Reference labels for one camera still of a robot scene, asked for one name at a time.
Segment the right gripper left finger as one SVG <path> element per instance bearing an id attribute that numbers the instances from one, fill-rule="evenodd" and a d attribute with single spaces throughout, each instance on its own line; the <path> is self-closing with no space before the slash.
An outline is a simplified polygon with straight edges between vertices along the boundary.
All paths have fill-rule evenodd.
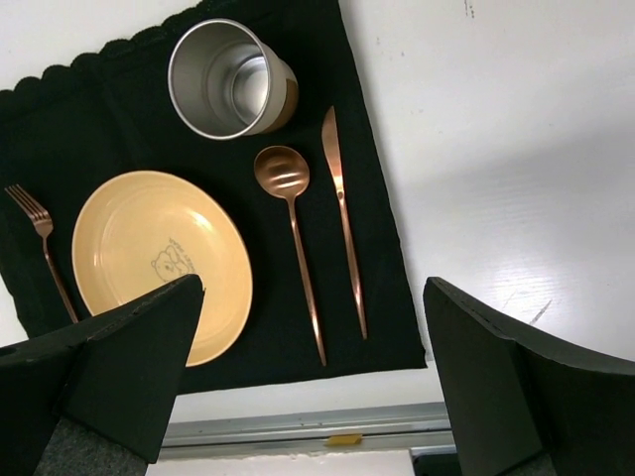
<path id="1" fill-rule="evenodd" d="M 178 278 L 1 349 L 4 475 L 144 475 L 158 460 L 204 290 Z"/>

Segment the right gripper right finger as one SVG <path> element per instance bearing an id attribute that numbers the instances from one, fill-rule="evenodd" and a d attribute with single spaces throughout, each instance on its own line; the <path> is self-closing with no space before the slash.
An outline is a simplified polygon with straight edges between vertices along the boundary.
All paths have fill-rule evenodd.
<path id="1" fill-rule="evenodd" d="M 448 281 L 423 301 L 465 475 L 631 475 L 634 364 L 510 317 Z"/>

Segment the yellow plate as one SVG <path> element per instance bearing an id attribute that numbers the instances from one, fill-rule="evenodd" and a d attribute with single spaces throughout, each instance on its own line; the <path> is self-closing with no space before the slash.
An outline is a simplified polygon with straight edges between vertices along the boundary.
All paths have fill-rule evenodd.
<path id="1" fill-rule="evenodd" d="M 204 299 L 190 367 L 218 358 L 246 325 L 253 278 L 244 241 L 224 209 L 183 178 L 138 171 L 102 184 L 76 219 L 71 261 L 93 316 L 199 276 Z"/>

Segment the copper fork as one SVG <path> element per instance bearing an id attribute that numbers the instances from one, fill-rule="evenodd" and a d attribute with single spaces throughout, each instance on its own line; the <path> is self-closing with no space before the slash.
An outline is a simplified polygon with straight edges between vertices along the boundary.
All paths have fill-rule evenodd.
<path id="1" fill-rule="evenodd" d="M 33 224 L 37 234 L 41 237 L 43 254 L 59 295 L 63 301 L 63 305 L 70 320 L 73 323 L 78 323 L 79 319 L 65 289 L 64 281 L 58 272 L 53 256 L 49 250 L 48 239 L 54 231 L 54 222 L 49 212 L 18 184 L 8 185 L 4 188 L 4 190 L 25 212 Z"/>

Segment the black cloth placemat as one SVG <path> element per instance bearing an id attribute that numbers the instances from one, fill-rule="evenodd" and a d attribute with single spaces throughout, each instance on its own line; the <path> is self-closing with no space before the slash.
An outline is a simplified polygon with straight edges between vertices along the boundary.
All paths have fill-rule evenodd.
<path id="1" fill-rule="evenodd" d="M 189 129 L 170 101 L 169 57 L 191 26 L 229 18 L 251 29 L 299 83 L 299 105 L 282 129 L 212 141 Z M 321 126 L 333 106 L 346 204 L 368 339 L 361 336 L 340 211 Z M 285 202 L 257 183 L 256 155 L 299 151 L 311 171 L 298 199 L 302 240 L 327 365 L 319 360 Z M 205 190 L 230 215 L 249 253 L 251 313 L 237 342 L 184 371 L 185 394 L 425 366 L 408 284 L 351 47 L 334 1 L 203 1 L 163 24 L 115 40 L 70 65 L 52 65 L 1 94 L 1 182 L 17 183 L 51 214 L 50 245 L 70 291 L 76 217 L 102 183 L 157 170 Z"/>

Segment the copper spoon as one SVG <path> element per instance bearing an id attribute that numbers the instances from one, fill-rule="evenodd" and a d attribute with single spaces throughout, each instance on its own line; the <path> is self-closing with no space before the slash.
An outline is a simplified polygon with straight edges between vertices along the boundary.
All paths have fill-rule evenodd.
<path id="1" fill-rule="evenodd" d="M 317 353 L 321 364 L 325 367 L 327 361 L 318 310 L 296 211 L 296 200 L 307 190 L 310 183 L 309 166 L 295 149 L 287 146 L 271 146 L 257 155 L 254 161 L 254 175 L 267 193 L 284 199 L 287 203 Z"/>

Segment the metal cup copper base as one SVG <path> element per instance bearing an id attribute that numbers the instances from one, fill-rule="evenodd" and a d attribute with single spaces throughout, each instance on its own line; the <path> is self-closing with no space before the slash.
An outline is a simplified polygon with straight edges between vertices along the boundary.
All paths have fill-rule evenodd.
<path id="1" fill-rule="evenodd" d="M 250 29 L 229 19 L 203 21 L 182 35 L 167 83 L 182 121 L 217 141 L 276 131 L 299 102 L 290 67 Z"/>

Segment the copper knife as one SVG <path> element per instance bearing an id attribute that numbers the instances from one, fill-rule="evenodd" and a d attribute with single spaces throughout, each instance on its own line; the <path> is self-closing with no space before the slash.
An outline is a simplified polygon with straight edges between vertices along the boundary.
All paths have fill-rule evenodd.
<path id="1" fill-rule="evenodd" d="M 363 302 L 363 291 L 361 286 L 360 273 L 356 259 L 356 252 L 353 241 L 353 234 L 350 227 L 348 216 L 345 187 L 343 179 L 343 166 L 341 162 L 341 152 L 338 140 L 338 131 L 336 125 L 335 110 L 330 106 L 324 115 L 321 126 L 321 141 L 324 156 L 333 181 L 339 211 L 341 218 L 341 226 L 346 249 L 346 258 L 348 263 L 350 281 L 352 286 L 353 298 L 358 314 L 358 321 L 363 340 L 368 339 L 368 327 Z"/>

